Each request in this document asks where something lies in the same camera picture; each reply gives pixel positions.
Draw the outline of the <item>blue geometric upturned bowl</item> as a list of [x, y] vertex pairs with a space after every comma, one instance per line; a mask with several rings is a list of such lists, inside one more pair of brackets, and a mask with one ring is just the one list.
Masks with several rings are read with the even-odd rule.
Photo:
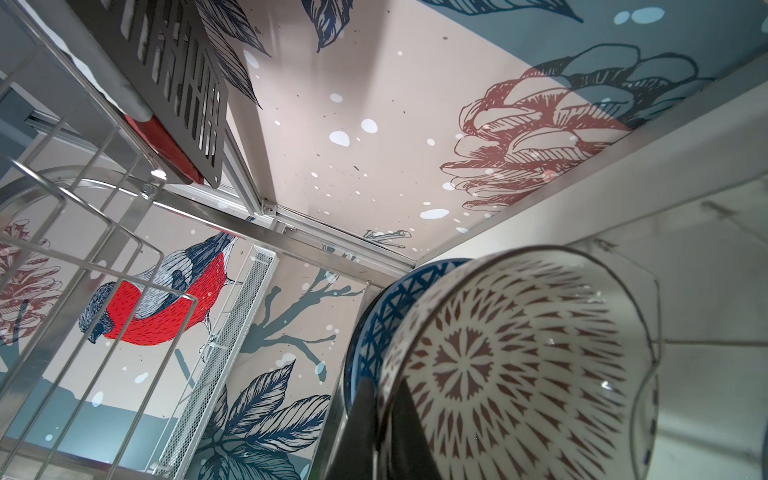
[[343, 363], [342, 390], [347, 412], [360, 381], [378, 381], [392, 338], [410, 308], [443, 276], [469, 261], [453, 258], [422, 265], [383, 289], [366, 307], [357, 321]]

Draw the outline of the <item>stainless steel dish rack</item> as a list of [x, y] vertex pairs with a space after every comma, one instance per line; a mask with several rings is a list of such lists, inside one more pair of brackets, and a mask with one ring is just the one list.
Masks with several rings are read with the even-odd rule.
[[1, 5], [1, 473], [319, 479], [359, 317], [435, 260], [568, 246], [660, 372], [652, 479], [767, 473], [763, 1], [193, 1], [222, 180], [113, 110], [62, 1]]

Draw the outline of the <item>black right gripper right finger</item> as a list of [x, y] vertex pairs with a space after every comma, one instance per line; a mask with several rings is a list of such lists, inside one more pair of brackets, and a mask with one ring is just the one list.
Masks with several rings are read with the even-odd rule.
[[390, 452], [390, 479], [441, 479], [410, 395], [398, 395], [394, 401]]

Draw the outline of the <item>white brown patterned bowl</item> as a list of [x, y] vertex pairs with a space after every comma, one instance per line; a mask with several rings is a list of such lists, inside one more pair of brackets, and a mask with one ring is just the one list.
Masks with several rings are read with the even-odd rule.
[[376, 473], [389, 478], [398, 395], [441, 479], [643, 479], [658, 357], [625, 283], [540, 245], [464, 263], [410, 308], [378, 381]]

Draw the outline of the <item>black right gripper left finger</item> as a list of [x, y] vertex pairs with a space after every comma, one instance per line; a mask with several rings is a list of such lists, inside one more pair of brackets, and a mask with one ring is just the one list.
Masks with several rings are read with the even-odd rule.
[[325, 479], [371, 480], [377, 436], [376, 383], [362, 378]]

